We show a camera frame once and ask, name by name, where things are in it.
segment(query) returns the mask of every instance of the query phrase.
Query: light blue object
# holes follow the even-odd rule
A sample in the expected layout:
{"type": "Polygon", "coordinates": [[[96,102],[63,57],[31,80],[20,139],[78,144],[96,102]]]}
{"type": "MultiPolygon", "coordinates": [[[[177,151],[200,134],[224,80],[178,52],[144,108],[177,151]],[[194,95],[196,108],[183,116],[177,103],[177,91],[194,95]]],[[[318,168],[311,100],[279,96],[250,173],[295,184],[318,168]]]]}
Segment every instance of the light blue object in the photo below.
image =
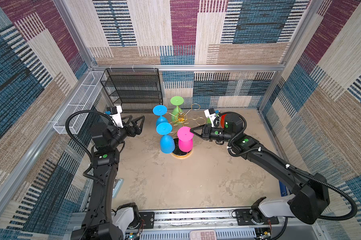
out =
{"type": "Polygon", "coordinates": [[[163,116],[164,114],[167,113],[167,107],[163,106],[163,105],[157,105],[153,108],[152,112],[159,116],[159,118],[156,121],[155,126],[158,127],[159,124],[163,123],[163,122],[168,122],[167,119],[163,116]]]}
{"type": "Polygon", "coordinates": [[[175,150],[175,142],[170,135],[163,135],[160,139],[160,150],[163,153],[172,153],[175,150]]]}
{"type": "Polygon", "coordinates": [[[174,139],[168,135],[172,131],[172,126],[168,122],[163,122],[157,126],[157,133],[163,135],[160,139],[160,150],[163,153],[172,153],[175,149],[174,139]]]}
{"type": "Polygon", "coordinates": [[[120,188],[122,187],[124,180],[123,178],[118,179],[114,189],[112,190],[112,198],[116,198],[116,195],[118,194],[120,188]]]}

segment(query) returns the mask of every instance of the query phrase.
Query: black wire mesh rack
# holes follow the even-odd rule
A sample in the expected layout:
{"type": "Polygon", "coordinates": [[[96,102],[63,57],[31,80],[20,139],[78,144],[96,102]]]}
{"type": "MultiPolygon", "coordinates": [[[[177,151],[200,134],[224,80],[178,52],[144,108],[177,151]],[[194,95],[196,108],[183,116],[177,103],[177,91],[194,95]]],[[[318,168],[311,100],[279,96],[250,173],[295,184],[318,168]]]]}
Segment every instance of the black wire mesh rack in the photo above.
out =
{"type": "Polygon", "coordinates": [[[158,69],[108,68],[104,74],[103,88],[124,113],[151,113],[156,105],[163,104],[158,69]]]}

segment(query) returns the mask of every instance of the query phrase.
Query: white wire basket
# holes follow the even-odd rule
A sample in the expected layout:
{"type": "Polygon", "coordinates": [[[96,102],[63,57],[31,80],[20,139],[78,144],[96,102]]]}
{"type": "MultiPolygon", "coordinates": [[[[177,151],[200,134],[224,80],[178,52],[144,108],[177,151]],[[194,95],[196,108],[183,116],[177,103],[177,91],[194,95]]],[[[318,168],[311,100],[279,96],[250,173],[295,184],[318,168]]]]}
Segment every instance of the white wire basket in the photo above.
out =
{"type": "MultiPolygon", "coordinates": [[[[104,72],[101,71],[92,71],[87,75],[86,79],[84,79],[70,102],[60,114],[58,120],[54,123],[53,128],[59,134],[67,134],[65,124],[71,114],[81,110],[91,110],[96,97],[102,89],[101,79],[102,81],[106,80],[104,72]]],[[[79,114],[70,121],[69,127],[72,134],[78,134],[87,115],[88,113],[79,114]]]]}

